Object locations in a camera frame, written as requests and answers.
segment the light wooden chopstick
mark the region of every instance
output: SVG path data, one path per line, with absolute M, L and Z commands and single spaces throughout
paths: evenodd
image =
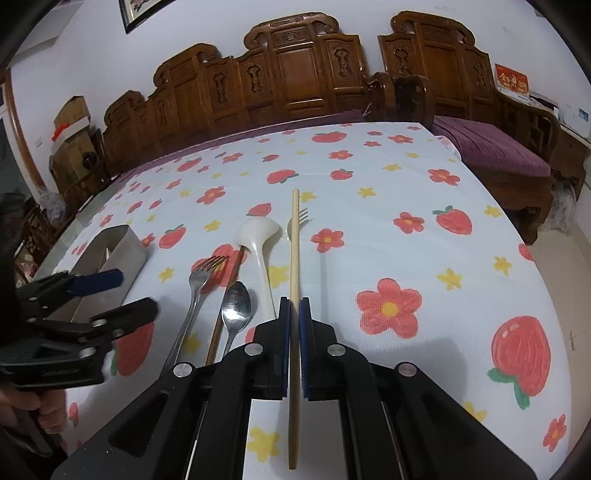
M 297 468 L 300 450 L 300 191 L 294 189 L 291 201 L 291 267 L 290 267 L 290 397 L 287 430 L 287 453 L 290 470 Z
M 242 257 L 244 256 L 244 251 L 246 247 L 240 247 L 238 251 L 238 256 L 236 257 L 236 262 L 232 266 L 232 272 L 230 273 L 230 278 L 228 278 L 228 284 L 226 285 L 226 290 L 230 288 L 236 279 L 238 278 L 238 270 L 240 269 L 240 264 L 242 263 Z M 217 354 L 217 347 L 220 344 L 220 337 L 222 335 L 223 330 L 223 320 L 222 320 L 222 306 L 220 306 L 220 311 L 217 314 L 216 326 L 213 328 L 212 333 L 212 341 L 209 342 L 209 350 L 207 351 L 207 358 L 205 360 L 206 365 L 211 365 L 216 361 L 216 354 Z

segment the white ladle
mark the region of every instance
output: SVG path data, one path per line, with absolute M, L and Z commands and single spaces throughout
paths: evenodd
M 267 276 L 267 266 L 265 258 L 262 256 L 262 247 L 279 229 L 279 223 L 265 217 L 253 217 L 242 224 L 238 230 L 236 242 L 248 248 L 256 258 L 258 264 L 259 279 L 261 289 L 259 292 L 259 305 L 263 315 L 263 321 L 274 320 L 275 308 L 273 307 L 273 297 L 271 295 L 271 286 Z

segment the seat cushion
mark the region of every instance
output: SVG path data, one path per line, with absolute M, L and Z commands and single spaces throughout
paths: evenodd
M 451 140 L 469 167 L 528 177 L 550 175 L 550 166 L 544 160 L 494 125 L 437 115 L 433 135 Z

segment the tablecloth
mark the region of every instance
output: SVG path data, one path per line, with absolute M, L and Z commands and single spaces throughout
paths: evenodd
M 157 379 L 189 307 L 191 267 L 212 254 L 235 259 L 235 236 L 249 215 L 282 226 L 267 251 L 275 308 L 289 295 L 293 188 L 311 217 L 301 231 L 301 294 L 313 317 L 371 362 L 417 364 L 541 480 L 549 478 L 567 455 L 571 413 L 552 301 L 496 201 L 431 133 L 407 123 L 284 131 L 130 178 L 57 269 L 71 268 L 101 229 L 127 223 L 150 258 L 126 302 L 150 296 L 160 314 L 117 342 L 103 384 L 68 391 L 69 453 Z M 206 288 L 182 360 L 203 365 L 229 271 Z M 259 289 L 249 254 L 239 279 Z M 255 313 L 234 346 L 266 320 Z M 340 435 L 336 403 L 305 401 L 300 462 L 289 471 L 287 400 L 255 401 L 244 478 L 340 480 Z

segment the clear plastic bag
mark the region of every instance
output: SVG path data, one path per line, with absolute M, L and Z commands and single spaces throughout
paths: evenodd
M 47 218 L 53 227 L 59 227 L 66 220 L 68 206 L 59 193 L 42 188 L 39 205 L 47 212 Z
M 577 208 L 573 186 L 569 181 L 558 182 L 552 189 L 552 195 L 554 196 L 552 208 L 540 230 L 559 230 L 570 235 Z

